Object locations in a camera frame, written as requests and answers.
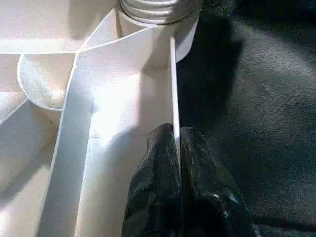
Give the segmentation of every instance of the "compartment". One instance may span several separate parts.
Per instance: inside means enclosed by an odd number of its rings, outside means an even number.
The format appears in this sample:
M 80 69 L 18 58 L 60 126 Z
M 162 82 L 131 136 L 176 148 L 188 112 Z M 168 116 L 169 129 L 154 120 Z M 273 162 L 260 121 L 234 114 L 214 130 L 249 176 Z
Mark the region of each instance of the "compartment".
M 0 52 L 38 53 L 80 48 L 117 0 L 0 2 Z
M 25 100 L 0 125 L 0 193 L 56 138 L 57 126 L 42 109 Z
M 78 55 L 39 237 L 120 236 L 129 182 L 158 125 L 178 144 L 175 43 L 148 28 Z
M 0 237 L 34 237 L 55 147 L 53 137 L 0 194 Z
M 29 100 L 41 108 L 61 111 L 74 53 L 21 55 L 18 81 Z
M 19 56 L 0 54 L 0 124 L 24 100 L 16 76 Z

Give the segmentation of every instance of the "dark fabric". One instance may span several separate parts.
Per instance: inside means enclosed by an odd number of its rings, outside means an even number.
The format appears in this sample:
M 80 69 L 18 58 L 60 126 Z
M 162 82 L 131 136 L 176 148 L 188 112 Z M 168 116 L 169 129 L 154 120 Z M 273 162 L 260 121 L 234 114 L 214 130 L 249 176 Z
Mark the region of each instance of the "dark fabric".
M 181 130 L 181 171 L 182 181 L 172 127 L 163 124 L 131 181 L 122 237 L 256 236 L 233 178 L 192 128 Z
M 315 237 L 316 233 L 282 229 L 271 226 L 258 226 L 262 237 Z
M 177 237 L 181 230 L 181 179 L 172 126 L 151 132 L 130 187 L 122 237 Z
M 316 26 L 269 17 L 291 1 L 247 2 L 231 18 L 203 10 L 177 64 L 180 124 L 205 134 L 256 223 L 314 231 Z
M 193 128 L 181 129 L 181 171 L 185 236 L 256 236 L 233 178 Z

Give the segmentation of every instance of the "white plastic tray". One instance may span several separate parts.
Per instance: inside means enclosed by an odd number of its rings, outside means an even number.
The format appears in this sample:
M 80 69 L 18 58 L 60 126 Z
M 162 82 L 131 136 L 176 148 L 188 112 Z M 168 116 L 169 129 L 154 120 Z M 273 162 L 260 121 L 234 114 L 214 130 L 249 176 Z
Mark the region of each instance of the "white plastic tray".
M 172 123 L 178 144 L 176 61 L 198 10 L 170 26 L 114 0 L 5 0 L 0 14 L 0 237 L 120 236 L 149 132 Z

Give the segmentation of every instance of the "white plastic surface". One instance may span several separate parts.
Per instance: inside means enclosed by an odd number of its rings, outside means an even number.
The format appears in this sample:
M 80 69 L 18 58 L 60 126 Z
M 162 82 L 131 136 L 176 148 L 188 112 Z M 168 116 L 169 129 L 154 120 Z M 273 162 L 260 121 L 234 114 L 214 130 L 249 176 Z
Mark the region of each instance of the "white plastic surface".
M 62 111 L 74 58 L 74 53 L 21 55 L 18 81 L 28 99 L 41 108 Z
M 117 0 L 2 0 L 0 53 L 80 48 Z
M 170 36 L 148 28 L 78 55 L 39 237 L 120 236 L 148 134 L 178 119 L 174 53 Z
M 120 236 L 149 132 L 172 123 L 179 149 L 198 10 L 158 26 L 117 3 L 0 2 L 0 237 Z
M 19 55 L 0 54 L 0 124 L 24 100 L 16 70 Z

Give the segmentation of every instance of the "white plastic divider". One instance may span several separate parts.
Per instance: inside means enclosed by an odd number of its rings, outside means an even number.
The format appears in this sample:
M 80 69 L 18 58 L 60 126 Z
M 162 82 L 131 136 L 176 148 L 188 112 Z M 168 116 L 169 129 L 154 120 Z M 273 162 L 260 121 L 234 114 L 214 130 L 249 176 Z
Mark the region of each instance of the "white plastic divider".
M 170 34 L 147 28 L 78 54 L 39 237 L 120 236 L 147 137 L 178 120 L 174 46 Z
M 16 78 L 19 56 L 0 54 L 0 124 L 24 101 Z

